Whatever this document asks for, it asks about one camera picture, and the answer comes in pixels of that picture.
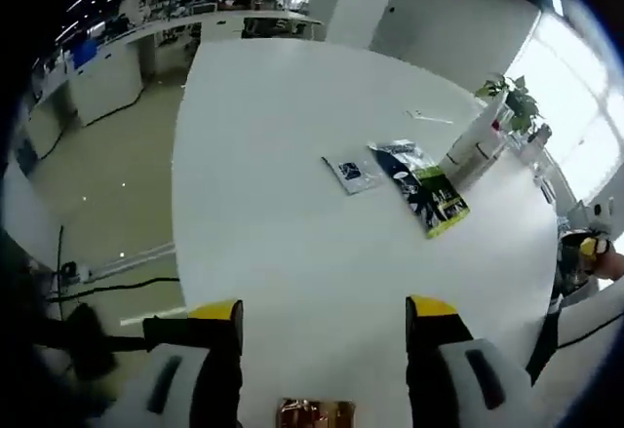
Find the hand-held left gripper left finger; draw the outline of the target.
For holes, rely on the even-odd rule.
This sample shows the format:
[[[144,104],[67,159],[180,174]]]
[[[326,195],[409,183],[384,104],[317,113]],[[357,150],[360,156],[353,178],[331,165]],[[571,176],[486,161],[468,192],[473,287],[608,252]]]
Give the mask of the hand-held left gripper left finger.
[[[148,362],[101,415],[103,427],[238,427],[244,306],[204,304],[185,318],[151,317],[142,337],[115,337],[114,352]]]

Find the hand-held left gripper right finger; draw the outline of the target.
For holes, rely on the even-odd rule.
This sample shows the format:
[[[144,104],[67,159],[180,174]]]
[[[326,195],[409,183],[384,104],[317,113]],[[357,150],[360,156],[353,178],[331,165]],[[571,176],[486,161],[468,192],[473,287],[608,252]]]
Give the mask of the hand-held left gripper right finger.
[[[415,427],[534,427],[528,373],[458,312],[432,297],[406,298],[407,386]]]

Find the person's right hand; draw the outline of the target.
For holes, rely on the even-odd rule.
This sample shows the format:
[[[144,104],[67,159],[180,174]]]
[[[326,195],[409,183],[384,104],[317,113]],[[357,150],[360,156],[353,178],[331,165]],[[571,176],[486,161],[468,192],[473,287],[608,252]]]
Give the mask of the person's right hand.
[[[599,279],[618,281],[624,275],[624,255],[615,250],[598,254],[594,263],[593,274]]]

